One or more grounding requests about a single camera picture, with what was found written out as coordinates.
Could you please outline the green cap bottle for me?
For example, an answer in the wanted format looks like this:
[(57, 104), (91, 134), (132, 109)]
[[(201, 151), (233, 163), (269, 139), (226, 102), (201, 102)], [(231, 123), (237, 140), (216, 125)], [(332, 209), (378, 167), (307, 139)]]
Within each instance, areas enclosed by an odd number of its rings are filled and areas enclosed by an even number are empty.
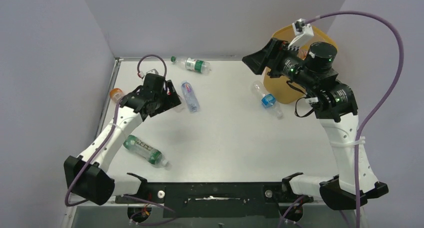
[(211, 71), (209, 62), (197, 58), (172, 56), (170, 61), (182, 69), (199, 74), (208, 75)]

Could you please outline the clear blue pink label bottle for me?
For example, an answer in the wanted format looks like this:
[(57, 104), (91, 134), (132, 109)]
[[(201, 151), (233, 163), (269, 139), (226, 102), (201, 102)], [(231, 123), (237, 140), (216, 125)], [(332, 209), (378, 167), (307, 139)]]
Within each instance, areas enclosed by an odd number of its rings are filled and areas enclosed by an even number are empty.
[(191, 113), (200, 111), (200, 104), (194, 93), (192, 85), (186, 80), (181, 82), (181, 91), (184, 97), (184, 100), (187, 104), (188, 110)]

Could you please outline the red cap red label bottle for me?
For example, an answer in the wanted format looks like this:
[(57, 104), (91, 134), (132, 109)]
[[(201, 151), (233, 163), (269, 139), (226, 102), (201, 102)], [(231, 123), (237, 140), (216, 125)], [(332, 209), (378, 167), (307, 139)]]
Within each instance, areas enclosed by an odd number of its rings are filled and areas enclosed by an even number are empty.
[(183, 98), (178, 94), (175, 88), (168, 88), (167, 97), (171, 103), (171, 108), (176, 113), (181, 113), (185, 110), (185, 105), (183, 104)]

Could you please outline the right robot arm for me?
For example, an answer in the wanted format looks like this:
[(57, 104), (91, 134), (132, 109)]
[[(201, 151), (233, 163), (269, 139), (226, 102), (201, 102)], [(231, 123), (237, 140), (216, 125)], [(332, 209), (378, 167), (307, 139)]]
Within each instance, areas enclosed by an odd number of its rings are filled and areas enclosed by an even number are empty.
[(388, 193), (369, 164), (363, 137), (357, 137), (358, 106), (352, 89), (340, 82), (332, 63), (338, 51), (330, 43), (312, 43), (304, 59), (285, 40), (272, 38), (242, 62), (256, 75), (287, 77), (306, 91), (315, 117), (324, 128), (336, 161), (333, 177), (297, 172), (282, 180), (281, 195), (289, 202), (305, 195), (322, 199), (332, 210), (353, 210)]

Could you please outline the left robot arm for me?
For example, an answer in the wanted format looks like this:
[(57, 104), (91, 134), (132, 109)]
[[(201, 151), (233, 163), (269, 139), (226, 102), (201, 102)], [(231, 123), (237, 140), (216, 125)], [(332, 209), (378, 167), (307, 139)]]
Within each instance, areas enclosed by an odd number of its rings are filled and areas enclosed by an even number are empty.
[(128, 172), (124, 176), (108, 174), (111, 162), (128, 136), (148, 117), (154, 117), (181, 104), (173, 82), (164, 76), (148, 73), (143, 84), (117, 101), (112, 120), (96, 139), (78, 156), (69, 156), (63, 164), (67, 192), (99, 206), (111, 197), (134, 195), (147, 180)]

